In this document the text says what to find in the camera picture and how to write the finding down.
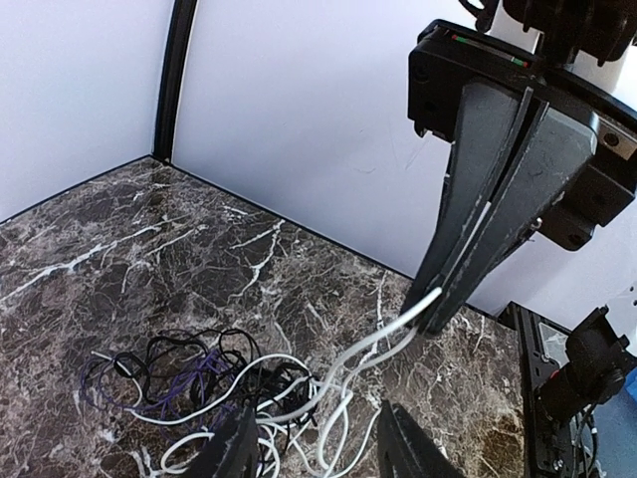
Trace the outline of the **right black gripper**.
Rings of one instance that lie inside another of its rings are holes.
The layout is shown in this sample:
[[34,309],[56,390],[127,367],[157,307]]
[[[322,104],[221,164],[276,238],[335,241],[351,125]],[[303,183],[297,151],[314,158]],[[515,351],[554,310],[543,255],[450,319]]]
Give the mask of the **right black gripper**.
[[418,133],[452,146],[434,236],[402,307],[442,289],[423,312],[424,334],[441,333],[532,234],[578,250],[636,198],[635,112],[575,73],[465,27],[437,20],[419,35],[408,115]]

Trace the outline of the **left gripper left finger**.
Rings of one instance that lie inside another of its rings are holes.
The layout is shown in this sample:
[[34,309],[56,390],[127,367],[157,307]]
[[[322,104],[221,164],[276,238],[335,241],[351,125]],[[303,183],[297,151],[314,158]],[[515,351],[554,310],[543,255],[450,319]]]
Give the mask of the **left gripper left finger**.
[[255,410],[234,411],[218,428],[186,469],[191,478],[243,478],[257,476],[258,429]]

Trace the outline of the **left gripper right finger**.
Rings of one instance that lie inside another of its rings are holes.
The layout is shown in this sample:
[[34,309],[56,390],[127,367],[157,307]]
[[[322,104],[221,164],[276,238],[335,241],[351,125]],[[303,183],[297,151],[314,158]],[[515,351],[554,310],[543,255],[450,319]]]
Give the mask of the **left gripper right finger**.
[[400,403],[382,401],[376,432],[380,477],[461,477],[461,472]]

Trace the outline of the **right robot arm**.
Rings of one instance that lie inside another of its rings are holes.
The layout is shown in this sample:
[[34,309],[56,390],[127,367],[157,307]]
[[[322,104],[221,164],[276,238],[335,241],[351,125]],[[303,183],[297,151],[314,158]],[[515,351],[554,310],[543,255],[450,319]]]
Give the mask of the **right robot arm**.
[[636,196],[636,114],[574,72],[636,42],[632,1],[484,1],[432,22],[409,55],[407,115],[451,144],[433,238],[405,297],[439,334],[534,233],[576,251]]

